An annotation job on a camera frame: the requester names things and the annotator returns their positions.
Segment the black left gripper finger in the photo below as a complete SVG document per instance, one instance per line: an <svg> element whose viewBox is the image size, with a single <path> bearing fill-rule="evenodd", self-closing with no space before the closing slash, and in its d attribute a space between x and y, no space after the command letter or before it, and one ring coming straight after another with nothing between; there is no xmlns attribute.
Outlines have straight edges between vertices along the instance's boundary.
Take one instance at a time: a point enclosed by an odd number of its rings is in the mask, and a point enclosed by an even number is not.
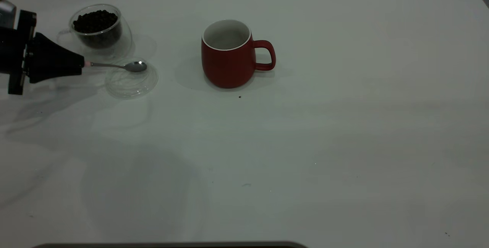
<svg viewBox="0 0 489 248"><path fill-rule="evenodd" d="M83 68L85 61L83 56L59 46L37 32L34 36L34 65L46 68Z"/></svg>
<svg viewBox="0 0 489 248"><path fill-rule="evenodd" d="M82 74L83 65L48 64L29 68L29 83L36 84L53 78L78 76Z"/></svg>

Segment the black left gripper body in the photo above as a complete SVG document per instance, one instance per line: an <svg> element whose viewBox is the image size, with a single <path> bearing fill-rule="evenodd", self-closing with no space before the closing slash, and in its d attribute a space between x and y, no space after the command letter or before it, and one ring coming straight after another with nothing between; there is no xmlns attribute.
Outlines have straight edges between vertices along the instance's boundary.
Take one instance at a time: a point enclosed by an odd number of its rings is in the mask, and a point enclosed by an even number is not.
<svg viewBox="0 0 489 248"><path fill-rule="evenodd" d="M9 94L23 94L26 77L23 64L28 45L34 38L36 24L36 13L21 10L17 29L0 27L0 72L9 76Z"/></svg>

